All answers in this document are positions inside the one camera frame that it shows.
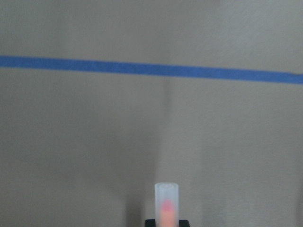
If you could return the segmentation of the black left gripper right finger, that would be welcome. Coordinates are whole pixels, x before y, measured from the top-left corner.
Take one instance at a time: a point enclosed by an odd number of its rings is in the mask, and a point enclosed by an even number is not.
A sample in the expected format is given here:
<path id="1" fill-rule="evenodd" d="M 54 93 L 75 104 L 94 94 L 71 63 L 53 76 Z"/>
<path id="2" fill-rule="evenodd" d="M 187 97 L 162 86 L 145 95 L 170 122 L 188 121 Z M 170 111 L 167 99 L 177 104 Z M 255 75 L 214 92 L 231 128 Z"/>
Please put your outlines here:
<path id="1" fill-rule="evenodd" d="M 179 220 L 178 226 L 179 227 L 189 227 L 189 221 L 188 220 Z"/>

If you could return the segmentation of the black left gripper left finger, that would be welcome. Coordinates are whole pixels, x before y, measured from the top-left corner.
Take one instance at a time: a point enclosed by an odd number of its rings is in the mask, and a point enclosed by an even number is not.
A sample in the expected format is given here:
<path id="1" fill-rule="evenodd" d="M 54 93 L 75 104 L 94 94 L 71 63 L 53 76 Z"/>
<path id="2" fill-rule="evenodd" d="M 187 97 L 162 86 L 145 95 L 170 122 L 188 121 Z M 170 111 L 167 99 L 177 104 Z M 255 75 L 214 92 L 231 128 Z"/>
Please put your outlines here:
<path id="1" fill-rule="evenodd" d="M 155 219 L 147 219 L 144 222 L 144 227 L 156 227 Z"/>

